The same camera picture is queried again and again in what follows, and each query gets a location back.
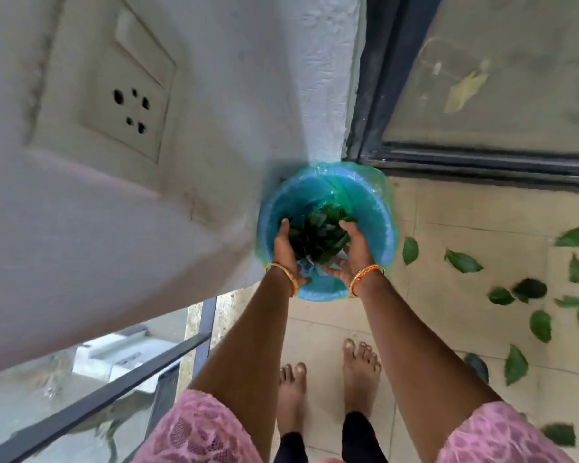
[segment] pants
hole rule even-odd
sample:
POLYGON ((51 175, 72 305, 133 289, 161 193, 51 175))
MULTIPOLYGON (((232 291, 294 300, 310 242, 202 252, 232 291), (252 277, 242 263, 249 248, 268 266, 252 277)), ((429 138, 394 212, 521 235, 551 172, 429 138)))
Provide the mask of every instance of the pants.
MULTIPOLYGON (((345 417, 341 458, 346 463, 386 463, 386 457, 380 449, 375 431, 369 420, 362 413, 353 411, 345 417)), ((274 463, 308 463, 302 435, 290 432, 281 437, 281 444, 274 463)))

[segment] pink lace sleeve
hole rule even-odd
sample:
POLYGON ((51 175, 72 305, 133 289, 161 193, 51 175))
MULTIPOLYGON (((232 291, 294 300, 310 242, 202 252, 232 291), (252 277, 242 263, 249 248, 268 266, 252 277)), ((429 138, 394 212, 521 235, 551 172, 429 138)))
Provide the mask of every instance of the pink lace sleeve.
POLYGON ((487 403, 456 429, 436 463, 574 463, 503 401, 487 403))
POLYGON ((180 395, 152 431, 134 463, 263 463, 236 416, 196 390, 180 395))

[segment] bare foot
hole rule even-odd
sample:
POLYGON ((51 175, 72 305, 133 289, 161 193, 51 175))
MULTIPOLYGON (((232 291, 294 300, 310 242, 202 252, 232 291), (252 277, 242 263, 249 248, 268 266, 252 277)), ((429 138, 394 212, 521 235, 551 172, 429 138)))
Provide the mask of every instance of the bare foot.
POLYGON ((381 364, 370 345, 362 342, 356 350, 349 338, 343 342, 345 414, 359 411, 367 419, 371 417, 380 373, 381 364))
POLYGON ((277 400, 277 427, 283 437, 290 432, 302 433, 304 423, 304 397, 307 393, 307 367, 299 362, 295 370, 287 364, 279 373, 279 398, 277 400))

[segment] bangle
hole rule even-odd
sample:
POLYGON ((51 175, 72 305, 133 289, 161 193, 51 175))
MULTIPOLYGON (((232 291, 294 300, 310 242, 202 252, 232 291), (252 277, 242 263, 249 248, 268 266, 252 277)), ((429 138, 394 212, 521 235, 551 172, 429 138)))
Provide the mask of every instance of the bangle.
POLYGON ((292 285, 294 286, 293 294, 290 297, 296 297, 296 295, 298 294, 298 281, 296 280, 296 278, 294 278, 294 275, 292 273, 290 273, 290 271, 286 267, 284 267, 283 265, 281 265, 279 263, 266 263, 266 266, 264 266, 264 268, 263 268, 264 274, 266 274, 266 272, 268 272, 268 268, 270 268, 270 267, 278 267, 278 268, 281 268, 283 270, 283 272, 288 276, 289 280, 291 281, 292 285))
POLYGON ((354 279, 352 280, 352 282, 349 284, 349 287, 347 288, 347 290, 349 291, 349 297, 357 297, 357 295, 354 294, 354 286, 356 285, 356 283, 358 281, 363 279, 364 275, 366 275, 367 273, 370 273, 371 271, 375 271, 375 270, 379 270, 379 271, 381 271, 381 273, 383 275, 386 275, 386 270, 379 265, 369 265, 368 267, 363 268, 362 270, 360 270, 359 272, 356 273, 356 276, 354 276, 354 279))

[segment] beige floor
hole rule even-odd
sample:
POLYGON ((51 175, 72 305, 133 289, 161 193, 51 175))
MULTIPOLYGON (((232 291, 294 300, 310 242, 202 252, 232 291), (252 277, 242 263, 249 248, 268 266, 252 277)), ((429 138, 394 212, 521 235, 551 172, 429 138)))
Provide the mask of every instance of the beige floor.
MULTIPOLYGON (((398 252, 394 285, 448 345, 458 353, 481 355, 492 387, 532 423, 573 423, 578 446, 568 453, 579 463, 579 326, 574 309, 560 309, 553 302, 564 294, 579 295, 579 285, 567 281, 572 250, 553 247, 555 236, 579 226, 579 194, 419 179, 390 181, 400 230, 413 234, 420 246, 420 256, 409 267, 398 252), (485 269, 462 275, 442 261, 446 248, 474 256, 485 269), (545 280, 549 289, 545 299, 508 306, 488 301, 490 287, 511 286, 525 277, 545 280), (531 312, 540 308, 553 316, 549 344, 534 338, 528 326, 531 312), (510 343, 525 353, 530 372, 506 387, 503 368, 510 343)), ((252 291, 233 304, 230 317, 236 318, 252 291)), ((369 324, 360 301, 349 299, 333 303, 295 299, 289 316, 283 361, 302 360, 308 368, 304 437, 309 456, 339 456, 341 342, 350 337, 372 343, 369 324)), ((221 329, 229 325, 224 322, 221 329)), ((387 383, 380 385, 377 399, 372 421, 382 450, 391 462, 418 462, 387 383)))

